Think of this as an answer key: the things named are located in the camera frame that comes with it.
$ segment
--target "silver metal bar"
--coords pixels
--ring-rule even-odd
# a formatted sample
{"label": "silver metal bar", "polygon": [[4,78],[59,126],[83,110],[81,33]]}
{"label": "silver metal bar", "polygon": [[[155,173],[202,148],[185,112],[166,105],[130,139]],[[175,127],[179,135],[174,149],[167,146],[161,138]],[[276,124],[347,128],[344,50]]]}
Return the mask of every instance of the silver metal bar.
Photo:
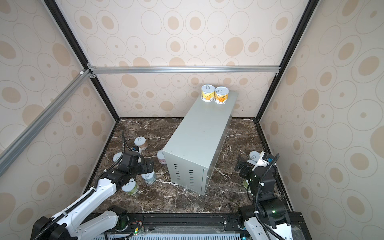
{"label": "silver metal bar", "polygon": [[24,149],[33,141],[37,134],[45,127],[45,125],[53,118],[53,116],[61,109],[72,94],[80,87],[80,85],[90,77],[89,70],[84,70],[83,74],[79,74],[55,99],[48,107],[29,125],[19,137],[12,142],[11,145],[0,156],[0,177],[24,151]]}
{"label": "silver metal bar", "polygon": [[278,73],[280,66],[91,67],[95,74],[113,73]]}

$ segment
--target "metal box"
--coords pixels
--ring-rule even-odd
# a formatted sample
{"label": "metal box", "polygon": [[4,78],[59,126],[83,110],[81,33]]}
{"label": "metal box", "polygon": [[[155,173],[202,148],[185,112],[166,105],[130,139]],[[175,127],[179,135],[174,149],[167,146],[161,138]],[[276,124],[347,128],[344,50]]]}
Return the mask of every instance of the metal box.
{"label": "metal box", "polygon": [[238,93],[227,103],[198,98],[163,148],[172,182],[204,195],[227,136]]}

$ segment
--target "patterned wall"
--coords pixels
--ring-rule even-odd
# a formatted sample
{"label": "patterned wall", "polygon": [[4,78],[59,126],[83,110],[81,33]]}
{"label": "patterned wall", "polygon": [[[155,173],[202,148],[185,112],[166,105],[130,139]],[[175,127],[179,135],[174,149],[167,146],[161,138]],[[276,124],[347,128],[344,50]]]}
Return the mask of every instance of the patterned wall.
{"label": "patterned wall", "polygon": [[114,120],[90,80],[0,177],[0,239],[29,239],[34,222],[51,217],[83,192]]}
{"label": "patterned wall", "polygon": [[184,117],[201,86],[226,86],[239,93],[233,117],[255,117],[274,73],[100,74],[120,117]]}
{"label": "patterned wall", "polygon": [[94,66],[279,65],[308,0],[58,0]]}
{"label": "patterned wall", "polygon": [[384,1],[325,0],[261,124],[313,239],[383,239]]}
{"label": "patterned wall", "polygon": [[37,0],[0,1],[0,154],[82,67]]}

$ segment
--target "marble floor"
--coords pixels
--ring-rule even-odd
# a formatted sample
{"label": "marble floor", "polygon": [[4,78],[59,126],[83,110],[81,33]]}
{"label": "marble floor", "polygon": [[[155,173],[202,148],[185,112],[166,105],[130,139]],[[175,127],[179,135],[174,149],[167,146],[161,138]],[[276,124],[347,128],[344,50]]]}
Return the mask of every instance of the marble floor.
{"label": "marble floor", "polygon": [[235,118],[231,120],[230,128],[222,151],[216,163],[205,196],[189,191],[171,182],[167,165],[158,162],[156,153],[162,149],[182,119],[152,118],[152,119],[121,119],[108,149],[97,169],[96,177],[109,167],[112,158],[121,152],[121,130],[127,139],[128,146],[133,146],[134,139],[144,136],[148,148],[142,152],[144,157],[154,159],[154,170],[157,180],[146,185],[144,180],[136,177],[139,190],[129,196],[118,191],[106,199],[94,212],[104,212],[108,207],[117,205],[130,213],[141,212],[230,212],[228,203],[236,212],[238,207],[251,204],[243,186],[243,179],[233,170],[237,157],[246,158],[250,151],[263,150],[255,125],[251,119]]}

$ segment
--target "yellow can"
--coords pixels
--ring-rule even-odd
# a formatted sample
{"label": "yellow can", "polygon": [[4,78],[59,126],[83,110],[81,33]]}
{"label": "yellow can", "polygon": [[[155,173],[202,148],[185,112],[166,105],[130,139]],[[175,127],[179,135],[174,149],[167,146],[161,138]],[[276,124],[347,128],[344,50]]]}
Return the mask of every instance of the yellow can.
{"label": "yellow can", "polygon": [[226,87],[217,87],[215,89],[215,103],[224,104],[227,102],[229,90]]}
{"label": "yellow can", "polygon": [[201,99],[204,102],[211,102],[213,101],[215,96],[215,87],[212,85],[204,85],[201,87]]}

